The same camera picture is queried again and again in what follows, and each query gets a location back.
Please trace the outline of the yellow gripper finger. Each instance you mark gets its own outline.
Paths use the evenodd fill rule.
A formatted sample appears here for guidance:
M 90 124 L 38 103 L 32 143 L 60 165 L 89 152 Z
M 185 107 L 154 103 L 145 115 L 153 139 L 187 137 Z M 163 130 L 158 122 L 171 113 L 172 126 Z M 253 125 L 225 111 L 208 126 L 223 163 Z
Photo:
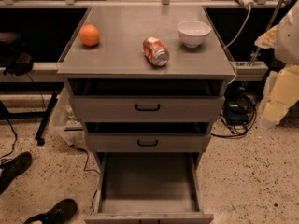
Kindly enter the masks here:
M 260 104 L 259 125 L 273 128 L 299 101 L 299 65 L 287 64 L 279 72 L 271 71 L 266 79 Z

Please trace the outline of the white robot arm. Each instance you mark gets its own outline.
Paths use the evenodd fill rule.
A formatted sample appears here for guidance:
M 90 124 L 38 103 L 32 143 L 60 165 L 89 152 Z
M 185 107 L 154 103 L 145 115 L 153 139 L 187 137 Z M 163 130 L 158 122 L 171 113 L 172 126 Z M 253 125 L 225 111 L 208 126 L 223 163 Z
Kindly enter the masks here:
M 263 91 L 259 123 L 264 128 L 272 128 L 299 101 L 299 1 L 278 25 L 259 36 L 255 45 L 273 49 L 275 58 L 285 63 L 278 73 L 270 73 Z

